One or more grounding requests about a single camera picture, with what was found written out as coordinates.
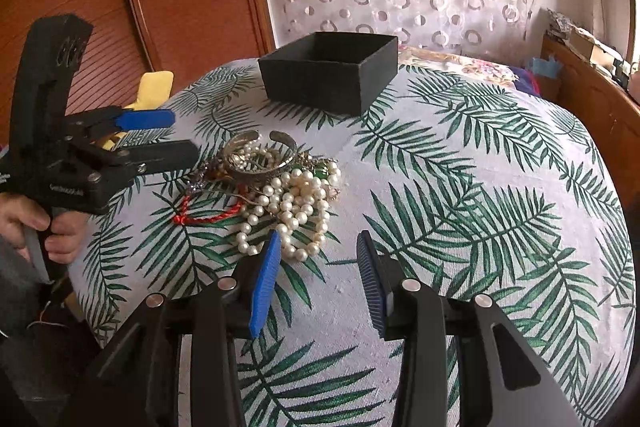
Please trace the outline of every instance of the metal screw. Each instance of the metal screw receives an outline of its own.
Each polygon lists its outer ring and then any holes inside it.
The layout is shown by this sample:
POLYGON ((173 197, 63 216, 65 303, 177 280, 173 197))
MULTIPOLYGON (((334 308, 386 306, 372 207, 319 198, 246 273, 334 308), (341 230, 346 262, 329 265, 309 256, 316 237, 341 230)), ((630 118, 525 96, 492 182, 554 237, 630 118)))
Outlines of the metal screw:
POLYGON ((402 281, 402 288, 407 290, 408 292, 417 292, 420 291, 420 281, 415 279, 405 279, 402 281))
POLYGON ((476 301, 476 304, 481 308, 490 308, 492 304, 494 304, 494 300, 489 295, 483 293, 476 295, 474 301, 476 301))
POLYGON ((161 293, 152 293, 146 296, 145 304, 149 308, 158 308, 160 304, 164 302, 164 296, 161 293))
POLYGON ((233 277, 223 277, 218 281, 218 288, 226 292, 235 288, 236 284, 236 280, 233 277))

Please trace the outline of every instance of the black box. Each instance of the black box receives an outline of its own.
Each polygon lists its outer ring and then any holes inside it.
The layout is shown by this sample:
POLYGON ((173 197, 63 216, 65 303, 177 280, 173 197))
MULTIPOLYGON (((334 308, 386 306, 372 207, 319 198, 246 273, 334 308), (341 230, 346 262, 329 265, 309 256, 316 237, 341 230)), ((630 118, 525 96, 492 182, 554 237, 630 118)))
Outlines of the black box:
POLYGON ((398 37, 316 32, 258 64, 270 100, 361 116, 398 74, 398 37))

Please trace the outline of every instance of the leaf print tablecloth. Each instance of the leaf print tablecloth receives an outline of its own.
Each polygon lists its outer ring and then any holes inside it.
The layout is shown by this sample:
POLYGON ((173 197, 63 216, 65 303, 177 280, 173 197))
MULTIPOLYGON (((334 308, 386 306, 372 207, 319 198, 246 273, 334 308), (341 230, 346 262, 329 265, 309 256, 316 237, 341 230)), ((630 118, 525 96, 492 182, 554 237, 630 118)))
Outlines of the leaf print tablecloth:
MULTIPOLYGON (((254 60, 212 71, 167 107, 177 115, 173 128, 130 133, 125 143, 188 138, 204 158, 235 133, 276 129, 338 158, 343 172, 324 250, 304 264, 282 263, 263 332, 237 344, 248 425, 390 425, 401 345, 381 341, 370 324, 354 263, 362 229, 441 295, 489 293, 585 425, 620 393, 635 322, 630 245, 600 154, 564 109, 413 65, 400 66, 363 117, 343 118, 269 102, 254 60)), ((149 292, 189 295, 238 259, 239 218, 171 222, 183 175, 141 176, 117 194, 72 266, 103 343, 149 292)), ((226 199, 210 193, 191 211, 208 216, 226 199)), ((251 243, 272 224, 261 218, 251 243)), ((308 234, 300 229, 295 239, 308 243, 308 234)), ((453 355, 450 344, 450 425, 459 409, 453 355)))

